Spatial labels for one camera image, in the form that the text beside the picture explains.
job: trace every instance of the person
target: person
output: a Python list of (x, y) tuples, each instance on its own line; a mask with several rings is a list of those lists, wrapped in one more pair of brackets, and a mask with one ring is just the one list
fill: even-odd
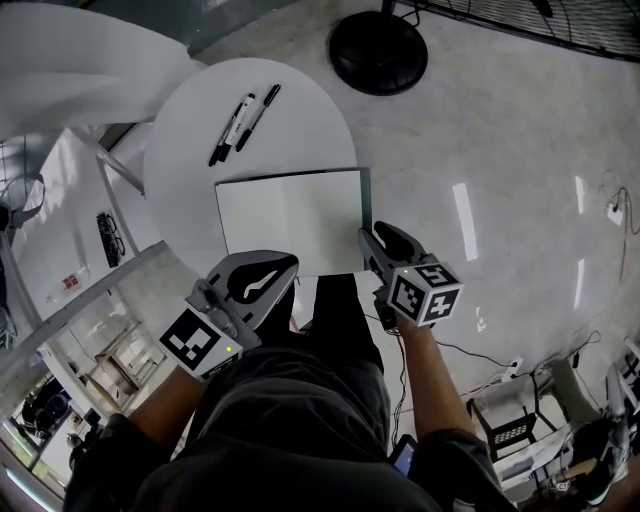
[(289, 330), (293, 300), (292, 286), (256, 331), (263, 345), (209, 383), (177, 368), (114, 415), (63, 510), (515, 510), (429, 328), (397, 318), (418, 437), (406, 477), (387, 460), (384, 368), (354, 277), (318, 279), (306, 336)]

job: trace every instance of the black pants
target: black pants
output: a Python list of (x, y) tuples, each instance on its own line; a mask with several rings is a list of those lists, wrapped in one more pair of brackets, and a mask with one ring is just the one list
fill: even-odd
[(308, 336), (289, 331), (294, 298), (292, 285), (256, 330), (264, 347), (305, 347), (320, 356), (363, 359), (384, 372), (380, 351), (373, 343), (358, 300), (353, 274), (318, 278)]

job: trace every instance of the round white table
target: round white table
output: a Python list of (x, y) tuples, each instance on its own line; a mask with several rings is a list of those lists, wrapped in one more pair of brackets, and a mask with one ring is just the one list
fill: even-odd
[[(246, 94), (256, 95), (244, 131), (274, 84), (282, 89), (242, 151), (234, 148), (226, 162), (209, 167), (236, 106)], [(279, 62), (237, 59), (193, 76), (162, 107), (145, 151), (144, 187), (166, 243), (187, 266), (206, 276), (227, 255), (216, 183), (355, 166), (349, 128), (320, 86)]]

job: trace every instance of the floor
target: floor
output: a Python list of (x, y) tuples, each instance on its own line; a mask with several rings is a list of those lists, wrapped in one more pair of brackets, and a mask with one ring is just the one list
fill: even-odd
[[(371, 168), (375, 219), (411, 233), (465, 282), (455, 317), (436, 327), (436, 338), (503, 363), (522, 357), (530, 370), (598, 330), (602, 341), (583, 351), (579, 371), (604, 404), (606, 369), (640, 323), (640, 245), (629, 238), (619, 281), (624, 231), (605, 212), (620, 186), (640, 198), (640, 67), (423, 14), (418, 30), (430, 61), (422, 81), (399, 96), (365, 96), (333, 73), (325, 45), (338, 20), (378, 4), (303, 0), (197, 58), (274, 59), (320, 84), (349, 125), (358, 163)], [(168, 268), (188, 280), (179, 266)], [(375, 276), (356, 277), (365, 311), (375, 314)], [(299, 325), (311, 316), (314, 289), (315, 280), (301, 280)], [(153, 301), (146, 309), (161, 316)], [(396, 340), (375, 320), (370, 327), (395, 404)], [(500, 370), (442, 350), (461, 393)], [(408, 430), (411, 409), (409, 394), (401, 418)]]

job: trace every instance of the forearm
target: forearm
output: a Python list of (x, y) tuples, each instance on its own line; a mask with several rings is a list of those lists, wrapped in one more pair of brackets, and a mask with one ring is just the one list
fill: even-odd
[(398, 318), (404, 340), (418, 440), (437, 430), (474, 433), (471, 418), (458, 396), (438, 345), (428, 327), (416, 328)]
[(129, 420), (160, 446), (172, 451), (200, 404), (205, 389), (205, 383), (176, 367), (129, 415)]

